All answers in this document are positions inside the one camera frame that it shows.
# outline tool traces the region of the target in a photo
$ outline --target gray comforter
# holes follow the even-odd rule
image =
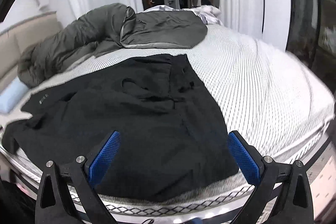
[[[92,55],[120,48],[192,48],[204,39],[207,30],[189,11],[135,14],[131,7],[119,3],[106,5],[27,48],[18,62],[18,76],[32,88]]]

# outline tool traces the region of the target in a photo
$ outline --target beige headboard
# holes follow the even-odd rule
[[[16,77],[22,52],[60,30],[56,13],[49,12],[19,22],[0,34],[0,92]]]

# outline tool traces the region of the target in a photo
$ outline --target silver screw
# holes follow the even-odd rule
[[[76,158],[76,162],[78,162],[79,164],[80,164],[81,162],[83,162],[84,160],[85,160],[85,157],[84,157],[84,156],[79,156],[79,157]]]
[[[303,162],[300,161],[300,160],[296,160],[295,163],[296,163],[296,165],[297,165],[298,167],[302,167],[302,166],[303,166]]]
[[[48,161],[47,163],[46,163],[46,167],[52,167],[52,165],[54,164],[54,162],[52,161],[52,160],[50,160],[50,161]]]
[[[272,157],[270,157],[270,156],[265,156],[264,160],[268,163],[271,163],[273,161]]]

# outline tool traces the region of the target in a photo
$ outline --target mattress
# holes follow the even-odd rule
[[[98,58],[90,57],[31,92],[62,84],[130,57],[187,54],[194,71],[220,106],[228,132],[238,130],[261,155],[270,155],[278,162],[292,163],[303,157],[334,117],[332,93],[294,55],[219,25],[207,27],[206,38],[193,49],[120,49]],[[13,120],[31,116],[20,111],[29,96],[27,94],[9,115],[0,115],[1,125],[5,127]],[[23,174],[40,182],[42,171],[22,150],[9,155],[0,146],[0,152]],[[75,189],[69,188],[73,200],[79,202]],[[239,171],[223,181],[163,203],[100,197],[113,213],[165,216],[223,205],[247,195],[252,189]]]

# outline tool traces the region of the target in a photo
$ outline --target blue gripper pad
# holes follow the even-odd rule
[[[92,188],[101,183],[119,147],[120,133],[115,131],[90,165],[88,182]]]
[[[227,146],[232,156],[235,158],[247,183],[255,186],[259,185],[260,174],[258,165],[233,132],[229,133],[227,137]]]

